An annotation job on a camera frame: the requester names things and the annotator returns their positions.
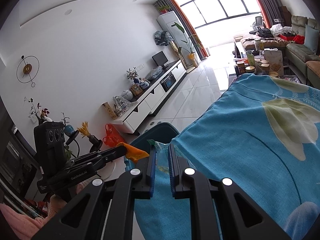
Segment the pink fabric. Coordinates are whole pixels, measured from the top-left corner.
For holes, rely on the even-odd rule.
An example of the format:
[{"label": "pink fabric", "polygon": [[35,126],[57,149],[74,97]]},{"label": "pink fabric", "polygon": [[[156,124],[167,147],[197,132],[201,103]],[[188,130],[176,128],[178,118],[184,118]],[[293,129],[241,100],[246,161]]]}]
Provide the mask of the pink fabric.
[{"label": "pink fabric", "polygon": [[0,210],[8,224],[21,240],[30,240],[55,214],[57,214],[67,203],[61,198],[53,195],[50,198],[48,216],[32,219],[26,215],[15,212],[7,205],[0,204]]}]

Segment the food jar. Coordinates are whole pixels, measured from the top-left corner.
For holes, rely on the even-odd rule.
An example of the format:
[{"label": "food jar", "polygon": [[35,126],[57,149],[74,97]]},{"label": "food jar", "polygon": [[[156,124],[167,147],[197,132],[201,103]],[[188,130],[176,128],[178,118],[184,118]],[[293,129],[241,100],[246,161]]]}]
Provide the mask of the food jar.
[{"label": "food jar", "polygon": [[240,75],[244,74],[245,73],[244,61],[238,61],[237,65],[238,65]]},{"label": "food jar", "polygon": [[254,45],[256,47],[256,50],[264,50],[264,45],[263,45],[261,39],[255,39]]},{"label": "food jar", "polygon": [[270,77],[277,77],[277,78],[278,78],[278,77],[279,77],[279,74],[278,74],[277,72],[272,71],[272,72],[269,73],[269,76],[270,76]]},{"label": "food jar", "polygon": [[261,75],[269,75],[269,71],[270,71],[270,65],[263,63],[261,64]]},{"label": "food jar", "polygon": [[246,73],[251,73],[251,74],[255,74],[256,73],[256,68],[254,66],[249,66],[245,68],[245,72]]}]

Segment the small plant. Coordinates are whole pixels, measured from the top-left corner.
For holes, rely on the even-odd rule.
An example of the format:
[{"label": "small plant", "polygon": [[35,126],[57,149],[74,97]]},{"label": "small plant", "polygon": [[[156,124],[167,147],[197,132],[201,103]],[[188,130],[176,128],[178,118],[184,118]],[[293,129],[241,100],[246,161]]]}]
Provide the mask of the small plant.
[{"label": "small plant", "polygon": [[137,78],[137,76],[139,75],[135,67],[133,68],[133,70],[131,69],[127,70],[127,79],[134,80],[135,78]]},{"label": "small plant", "polygon": [[169,10],[170,9],[170,6],[169,5],[164,5],[164,6],[161,6],[158,8],[158,11],[161,12],[161,11],[164,11],[164,10]]},{"label": "small plant", "polygon": [[33,98],[30,98],[28,102],[32,104],[31,110],[30,110],[30,115],[28,116],[29,118],[31,118],[31,116],[32,116],[33,114],[35,114],[36,117],[41,118],[41,119],[44,119],[44,118],[43,118],[44,116],[48,117],[48,114],[50,114],[50,112],[48,111],[48,108],[42,108],[41,114],[40,114],[40,117],[39,117],[39,116],[38,116],[38,111],[40,110],[40,107],[41,107],[40,103],[37,104],[37,108],[38,108],[38,110],[37,110],[36,107],[35,107],[35,105],[33,104]]},{"label": "small plant", "polygon": [[67,157],[67,161],[71,159],[72,151],[69,149],[68,145],[64,146],[64,152]]},{"label": "small plant", "polygon": [[70,123],[70,122],[67,122],[67,120],[66,120],[66,119],[70,119],[70,118],[69,118],[69,117],[64,116],[64,112],[61,112],[61,114],[63,114],[63,119],[61,119],[61,122],[63,122],[63,123],[64,123],[64,126],[66,126],[66,125],[67,125],[67,123]]},{"label": "small plant", "polygon": [[[171,27],[174,27],[174,26],[176,26],[183,33],[183,35],[186,38],[186,40],[185,41],[181,40],[181,41],[184,42],[185,44],[187,44],[187,46],[188,46],[188,49],[185,49],[183,47],[179,47],[178,52],[181,53],[181,49],[185,49],[190,54],[194,53],[195,52],[194,51],[195,46],[193,45],[193,43],[191,41],[191,37],[194,37],[197,42],[200,42],[199,38],[197,37],[197,34],[186,36],[186,33],[185,33],[186,31],[184,30],[184,28],[180,24],[174,22],[174,24],[171,25]],[[196,46],[201,48],[201,45],[199,43],[197,43]]]}]

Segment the black lamp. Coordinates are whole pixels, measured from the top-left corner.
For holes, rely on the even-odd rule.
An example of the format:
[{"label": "black lamp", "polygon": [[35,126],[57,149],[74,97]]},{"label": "black lamp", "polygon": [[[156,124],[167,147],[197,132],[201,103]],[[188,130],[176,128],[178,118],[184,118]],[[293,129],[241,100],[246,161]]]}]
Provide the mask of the black lamp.
[{"label": "black lamp", "polygon": [[92,152],[97,152],[98,150],[100,150],[100,148],[102,147],[102,140],[98,139],[94,135],[90,135],[88,138],[89,138],[89,142],[91,142],[93,144],[92,147],[90,148],[89,152],[92,153]]},{"label": "black lamp", "polygon": [[75,142],[76,142],[76,144],[77,144],[77,146],[78,146],[78,154],[77,154],[77,157],[79,157],[79,153],[80,153],[80,146],[79,146],[78,142],[76,141],[76,137],[78,136],[78,134],[79,134],[79,131],[78,131],[78,130],[74,131],[72,134],[69,135],[69,139],[66,141],[66,145],[69,145],[70,143],[72,143],[72,141],[75,141]]}]

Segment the baseboard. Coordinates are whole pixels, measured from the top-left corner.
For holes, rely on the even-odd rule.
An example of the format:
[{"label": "baseboard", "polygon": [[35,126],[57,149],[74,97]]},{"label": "baseboard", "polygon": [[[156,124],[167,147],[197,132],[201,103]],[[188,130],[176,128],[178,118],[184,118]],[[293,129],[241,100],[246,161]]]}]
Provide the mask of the baseboard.
[{"label": "baseboard", "polygon": [[177,87],[181,84],[182,80],[184,80],[184,78],[187,76],[187,73],[184,73],[182,78],[179,79],[179,81],[176,82],[175,86],[173,87],[173,89],[169,92],[169,94],[167,94],[167,96],[162,100],[162,102],[159,104],[159,106],[156,108],[156,110],[152,113],[149,114],[148,116],[156,116],[160,109],[162,108],[162,106],[168,101],[169,97],[173,94],[173,92],[175,92],[175,90],[177,89]]}]

